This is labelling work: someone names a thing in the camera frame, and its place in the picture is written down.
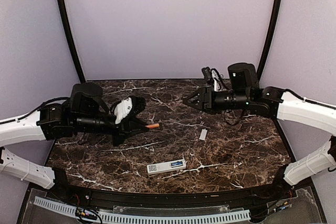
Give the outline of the orange battery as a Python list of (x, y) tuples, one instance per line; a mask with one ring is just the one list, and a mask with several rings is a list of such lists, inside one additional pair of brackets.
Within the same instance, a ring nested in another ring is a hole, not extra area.
[(160, 127), (160, 124), (159, 123), (149, 124), (146, 127), (149, 129), (158, 129)]

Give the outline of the white battery cover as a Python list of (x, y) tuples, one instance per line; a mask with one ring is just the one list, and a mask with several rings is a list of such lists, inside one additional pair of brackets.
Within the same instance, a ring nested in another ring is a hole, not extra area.
[(204, 141), (206, 139), (206, 136), (207, 136), (207, 129), (202, 129), (199, 136), (199, 140)]

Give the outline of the white remote control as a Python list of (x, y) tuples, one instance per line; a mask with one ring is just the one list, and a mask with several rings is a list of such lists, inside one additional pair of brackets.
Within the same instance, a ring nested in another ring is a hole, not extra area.
[[(183, 162), (185, 164), (185, 167), (176, 167), (171, 168), (170, 164), (174, 162)], [(161, 173), (167, 173), (167, 172), (173, 172), (176, 170), (181, 170), (186, 168), (186, 161), (184, 159), (179, 159), (175, 161), (169, 161), (169, 162), (163, 162), (163, 163), (157, 163), (157, 164), (150, 164), (146, 166), (147, 172), (149, 175), (155, 175), (155, 174), (161, 174)]]

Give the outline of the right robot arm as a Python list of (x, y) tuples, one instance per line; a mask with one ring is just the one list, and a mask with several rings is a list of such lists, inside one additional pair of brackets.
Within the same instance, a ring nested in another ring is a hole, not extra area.
[(183, 103), (208, 114), (249, 111), (272, 120), (301, 123), (330, 133), (330, 139), (306, 157), (281, 167), (268, 195), (273, 200), (287, 193), (289, 186), (325, 169), (335, 167), (335, 105), (302, 97), (290, 89), (261, 88), (255, 66), (235, 63), (228, 67), (231, 87), (224, 84), (214, 68), (202, 69), (207, 86), (197, 89)]

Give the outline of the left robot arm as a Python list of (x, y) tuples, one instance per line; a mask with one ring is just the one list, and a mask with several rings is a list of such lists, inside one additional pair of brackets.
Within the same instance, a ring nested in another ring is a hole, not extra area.
[(142, 97), (130, 96), (112, 106), (103, 100), (103, 89), (95, 83), (75, 84), (69, 97), (50, 99), (31, 112), (1, 121), (1, 172), (53, 190), (63, 201), (74, 197), (66, 172), (35, 164), (7, 149), (28, 141), (49, 141), (78, 133), (112, 136), (113, 146), (149, 131), (137, 118), (146, 107)]

